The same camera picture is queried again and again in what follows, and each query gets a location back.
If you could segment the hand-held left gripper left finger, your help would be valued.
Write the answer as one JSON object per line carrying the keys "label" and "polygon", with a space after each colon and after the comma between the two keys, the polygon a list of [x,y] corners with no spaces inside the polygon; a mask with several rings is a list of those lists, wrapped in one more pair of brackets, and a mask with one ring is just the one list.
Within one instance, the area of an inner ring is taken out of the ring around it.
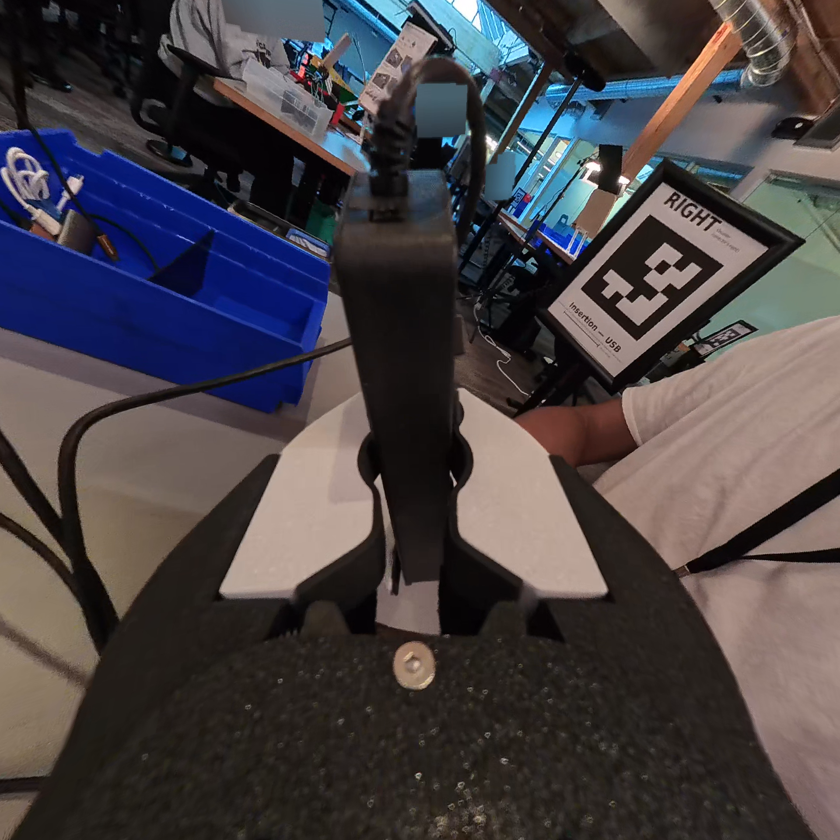
{"label": "hand-held left gripper left finger", "polygon": [[362,394],[280,453],[220,586],[227,600],[363,602],[385,572],[379,459]]}

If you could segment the black usb hub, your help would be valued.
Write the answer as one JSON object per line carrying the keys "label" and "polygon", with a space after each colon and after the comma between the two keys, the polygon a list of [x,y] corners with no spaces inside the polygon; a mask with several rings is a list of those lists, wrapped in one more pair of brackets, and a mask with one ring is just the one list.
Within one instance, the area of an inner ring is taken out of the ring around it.
{"label": "black usb hub", "polygon": [[407,193],[350,182],[332,240],[364,404],[405,583],[445,556],[455,419],[457,242],[444,174],[409,171]]}

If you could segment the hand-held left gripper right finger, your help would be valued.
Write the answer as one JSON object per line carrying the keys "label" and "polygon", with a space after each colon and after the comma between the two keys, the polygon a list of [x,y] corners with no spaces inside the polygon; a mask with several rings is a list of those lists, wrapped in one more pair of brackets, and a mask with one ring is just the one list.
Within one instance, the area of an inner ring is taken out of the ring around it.
{"label": "hand-held left gripper right finger", "polygon": [[458,389],[467,477],[455,495],[448,583],[468,602],[599,599],[607,585],[548,452]]}

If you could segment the person's white shirt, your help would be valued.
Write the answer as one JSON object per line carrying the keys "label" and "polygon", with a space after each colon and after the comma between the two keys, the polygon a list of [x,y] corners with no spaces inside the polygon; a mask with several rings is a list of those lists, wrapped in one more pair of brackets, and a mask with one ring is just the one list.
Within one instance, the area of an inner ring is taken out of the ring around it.
{"label": "person's white shirt", "polygon": [[[838,317],[772,332],[629,388],[637,448],[595,483],[672,569],[722,546],[838,469]],[[839,828],[838,499],[683,580],[725,655],[761,743],[815,835]]]}

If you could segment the person's right forearm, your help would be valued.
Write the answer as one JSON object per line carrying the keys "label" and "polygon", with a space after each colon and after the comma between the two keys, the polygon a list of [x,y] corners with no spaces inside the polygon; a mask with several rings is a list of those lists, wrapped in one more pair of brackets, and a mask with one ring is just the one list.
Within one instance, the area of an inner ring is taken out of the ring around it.
{"label": "person's right forearm", "polygon": [[539,407],[514,421],[551,456],[575,468],[615,462],[638,447],[619,397],[594,405]]}

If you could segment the standing picture card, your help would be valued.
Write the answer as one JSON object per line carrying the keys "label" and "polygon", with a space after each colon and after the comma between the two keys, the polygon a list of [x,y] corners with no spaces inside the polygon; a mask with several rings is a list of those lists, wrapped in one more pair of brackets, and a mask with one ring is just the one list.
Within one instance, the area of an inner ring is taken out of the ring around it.
{"label": "standing picture card", "polygon": [[436,45],[434,33],[406,22],[396,42],[366,82],[359,105],[372,118],[383,101],[388,99],[411,65],[423,59]]}

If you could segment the grey desk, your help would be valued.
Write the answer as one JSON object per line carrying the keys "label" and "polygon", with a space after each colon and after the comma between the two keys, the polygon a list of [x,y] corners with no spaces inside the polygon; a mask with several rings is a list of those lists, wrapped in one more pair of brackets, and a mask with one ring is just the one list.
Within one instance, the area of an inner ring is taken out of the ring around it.
{"label": "grey desk", "polygon": [[[57,504],[70,425],[162,381],[2,330],[2,431]],[[267,455],[359,391],[352,353],[312,363],[299,404],[266,414],[212,395],[149,406],[86,434],[78,466],[91,560],[123,614],[163,558]],[[80,608],[45,561],[2,532],[2,776],[46,775],[97,655]]]}

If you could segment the blue plastic bin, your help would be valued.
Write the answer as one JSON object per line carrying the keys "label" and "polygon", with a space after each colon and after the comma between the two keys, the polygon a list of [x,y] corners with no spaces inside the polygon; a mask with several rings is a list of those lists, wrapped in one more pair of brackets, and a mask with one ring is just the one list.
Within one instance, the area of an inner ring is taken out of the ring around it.
{"label": "blue plastic bin", "polygon": [[[213,380],[313,350],[329,263],[63,129],[40,130],[117,249],[90,256],[24,231],[2,212],[1,324],[29,338],[176,384]],[[215,231],[203,289],[147,279]]]}

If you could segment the wooden table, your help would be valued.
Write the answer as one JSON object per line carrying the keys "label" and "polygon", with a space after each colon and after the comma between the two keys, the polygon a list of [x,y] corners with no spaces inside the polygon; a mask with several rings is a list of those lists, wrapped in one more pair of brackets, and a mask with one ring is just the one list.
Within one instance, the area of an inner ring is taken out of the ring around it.
{"label": "wooden table", "polygon": [[289,139],[294,140],[316,155],[321,161],[342,173],[353,175],[370,170],[370,164],[363,154],[361,146],[335,128],[328,127],[322,138],[314,139],[267,110],[264,107],[264,102],[250,97],[243,81],[215,78],[213,88],[236,106],[256,116],[263,123]]}

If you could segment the grey usb hub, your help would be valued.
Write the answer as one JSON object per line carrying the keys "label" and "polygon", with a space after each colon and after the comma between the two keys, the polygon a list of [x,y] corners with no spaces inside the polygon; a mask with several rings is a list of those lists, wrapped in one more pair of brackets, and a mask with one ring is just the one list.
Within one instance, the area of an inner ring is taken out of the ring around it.
{"label": "grey usb hub", "polygon": [[90,256],[97,244],[97,233],[92,223],[74,209],[67,210],[56,237],[58,245]]}

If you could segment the clear parts box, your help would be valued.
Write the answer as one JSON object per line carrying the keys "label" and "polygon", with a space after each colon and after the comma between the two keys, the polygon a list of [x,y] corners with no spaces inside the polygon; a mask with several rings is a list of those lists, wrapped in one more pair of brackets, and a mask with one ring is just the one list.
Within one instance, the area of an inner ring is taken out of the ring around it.
{"label": "clear parts box", "polygon": [[323,101],[291,75],[265,67],[254,58],[246,61],[242,74],[249,99],[310,139],[323,140],[333,115]]}

